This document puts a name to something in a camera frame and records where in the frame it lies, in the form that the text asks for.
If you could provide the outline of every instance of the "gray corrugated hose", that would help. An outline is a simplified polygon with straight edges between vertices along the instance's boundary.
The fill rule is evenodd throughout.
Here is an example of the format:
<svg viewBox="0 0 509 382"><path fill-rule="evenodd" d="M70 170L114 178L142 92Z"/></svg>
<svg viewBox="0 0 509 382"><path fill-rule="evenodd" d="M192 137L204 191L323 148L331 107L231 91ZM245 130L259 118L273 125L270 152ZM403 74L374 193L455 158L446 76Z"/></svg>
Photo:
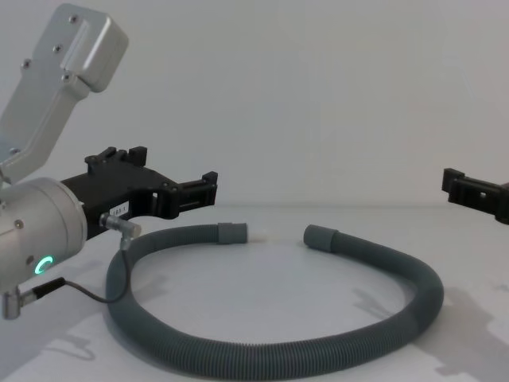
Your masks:
<svg viewBox="0 0 509 382"><path fill-rule="evenodd" d="M246 243L245 224L172 228L135 240L130 268L165 248L198 243ZM278 344L240 344L195 337L161 322L144 310L132 291L109 305L113 321L143 351L184 372L221 380L281 380L315 376L363 364L396 350L423 333L440 311L444 288L422 261L390 248L310 225L304 242L311 248L359 260L414 284L416 294L402 311L348 333ZM126 272L118 253L107 273L107 297L122 291Z"/></svg>

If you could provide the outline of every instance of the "cable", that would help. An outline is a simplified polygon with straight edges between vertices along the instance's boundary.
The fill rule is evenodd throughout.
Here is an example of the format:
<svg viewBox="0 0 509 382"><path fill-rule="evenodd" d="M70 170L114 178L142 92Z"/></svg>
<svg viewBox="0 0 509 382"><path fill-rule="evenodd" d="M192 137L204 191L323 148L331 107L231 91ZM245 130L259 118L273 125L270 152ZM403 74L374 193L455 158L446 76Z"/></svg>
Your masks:
<svg viewBox="0 0 509 382"><path fill-rule="evenodd" d="M123 264L124 264L124 269L126 271L126 281L124 282L124 287L123 287L122 291L119 293L118 296L116 296L114 298L100 297L97 294L93 294L88 289L85 289L80 284L74 283L73 281L65 280L65 285L67 285L69 287L72 287L72 288L74 288L76 290L79 290L81 293L87 295L92 300L96 300L97 302L101 302L102 304L112 304L114 302L117 302L118 300L122 299L122 297L124 297L124 295L130 289L130 270L129 270L129 263L127 261L127 251L120 251L120 253L121 253L121 256L122 256L122 261L123 261Z"/></svg>
<svg viewBox="0 0 509 382"><path fill-rule="evenodd" d="M112 304L114 302L119 301L124 297L124 295L127 293L127 291L130 289L130 268L129 268L129 261L127 259L127 251L120 251L122 256L122 261L124 264L124 270L126 272L126 281L124 283L124 287L122 291L120 291L119 295L114 298L103 298L98 296L97 294L93 294L88 289L85 289L80 284L76 284L73 281L68 281L64 279L63 277L59 277L58 279L54 279L51 281L48 281L47 283L41 284L39 286L35 286L32 289L32 292L36 296L36 299L43 298L47 294L50 294L51 292L54 292L57 289L60 289L64 285L67 285L69 287L72 287L76 290L79 290L81 293L87 295L92 300L95 300L97 302L101 302L102 304Z"/></svg>

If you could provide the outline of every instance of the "white background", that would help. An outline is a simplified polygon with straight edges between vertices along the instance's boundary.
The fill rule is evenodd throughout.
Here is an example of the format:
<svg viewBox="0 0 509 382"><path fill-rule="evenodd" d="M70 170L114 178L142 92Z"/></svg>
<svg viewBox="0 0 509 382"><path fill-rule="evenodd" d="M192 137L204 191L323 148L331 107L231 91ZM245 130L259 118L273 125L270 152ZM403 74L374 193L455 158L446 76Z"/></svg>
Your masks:
<svg viewBox="0 0 509 382"><path fill-rule="evenodd" d="M0 109L56 0L0 1ZM444 203L444 167L503 182L505 0L76 0L130 47L75 109L46 167L84 172L106 146L148 146L220 204Z"/></svg>

